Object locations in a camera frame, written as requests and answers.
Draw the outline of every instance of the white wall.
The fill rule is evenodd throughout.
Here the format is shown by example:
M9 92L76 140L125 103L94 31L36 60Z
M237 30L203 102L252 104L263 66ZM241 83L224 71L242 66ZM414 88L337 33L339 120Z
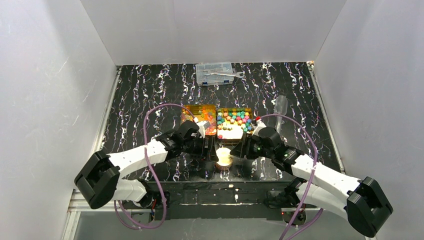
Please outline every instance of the white wall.
M116 65L314 60L346 0L81 0Z
M2 1L0 233L62 236L116 74L79 0Z
M424 2L348 0L315 62L345 169L394 213L378 240L424 236Z

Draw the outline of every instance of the marble surface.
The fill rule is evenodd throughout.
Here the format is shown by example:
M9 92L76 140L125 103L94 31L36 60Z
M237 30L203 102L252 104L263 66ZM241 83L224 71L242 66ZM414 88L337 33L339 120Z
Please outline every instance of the marble surface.
M311 75L305 62L235 63L237 78L233 84L198 86L194 64L126 65L122 67L102 149L107 153L129 150L144 144L143 119L148 110L163 103L214 104L217 108L248 107L255 116L274 112L275 99L284 95L289 100L287 116L294 118L313 138L319 161L340 171ZM148 139L180 124L181 109L166 107L151 114L147 124ZM275 127L276 119L264 119ZM293 123L282 124L284 140L290 146L311 155L305 134ZM288 173L274 167L270 159L236 159L229 171L216 170L211 162L179 158L154 167L161 181L276 181ZM148 169L138 170L129 179L154 181Z

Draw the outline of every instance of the robotic arm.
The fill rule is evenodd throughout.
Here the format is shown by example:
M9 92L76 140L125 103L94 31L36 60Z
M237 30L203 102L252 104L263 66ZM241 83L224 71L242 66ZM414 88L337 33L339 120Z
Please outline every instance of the robotic arm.
M285 145L273 127L266 127L259 121L253 134L244 134L230 154L247 159L270 158L278 169L297 177L283 193L271 200L298 205L306 190L304 183L311 176L313 159ZM373 178L361 180L347 176L319 162L315 165L315 175L304 203L341 216L355 230L370 238L376 235L393 212L386 195Z
M95 152L74 182L92 209L98 209L111 200L128 200L145 206L153 198L158 198L157 193L150 191L142 180L123 179L147 166L145 148L151 164L171 160L181 153L217 161L218 145L213 138L205 136L208 126L207 121L185 121L178 130L168 131L147 145L109 155L103 151ZM292 206L299 204L306 191L304 183L311 176L313 159L299 149L285 145L274 128L266 127L258 121L253 134L244 133L230 154L247 159L269 158L278 169L295 176L296 179L284 192L268 196L268 204L277 208L281 203L289 202ZM341 216L367 237L374 237L393 212L383 190L374 179L366 177L360 180L321 163L315 165L315 175L304 203Z

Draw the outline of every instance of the clear plastic box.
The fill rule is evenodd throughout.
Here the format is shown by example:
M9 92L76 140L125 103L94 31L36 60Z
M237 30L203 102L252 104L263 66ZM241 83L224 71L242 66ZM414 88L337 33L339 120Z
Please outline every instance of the clear plastic box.
M196 81L199 86L232 84L233 76L207 75L211 72L233 73L231 62L196 64Z

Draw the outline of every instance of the gray floor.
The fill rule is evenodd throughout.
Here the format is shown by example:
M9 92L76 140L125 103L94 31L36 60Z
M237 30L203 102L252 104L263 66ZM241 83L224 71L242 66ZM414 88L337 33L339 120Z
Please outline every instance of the gray floor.
M309 211L312 218L316 211ZM141 221L147 215L141 215ZM165 221L158 229L131 230L124 227L114 212L82 212L76 240L277 240L284 230L282 221L265 219L176 219ZM297 240L364 240L347 221L324 211Z

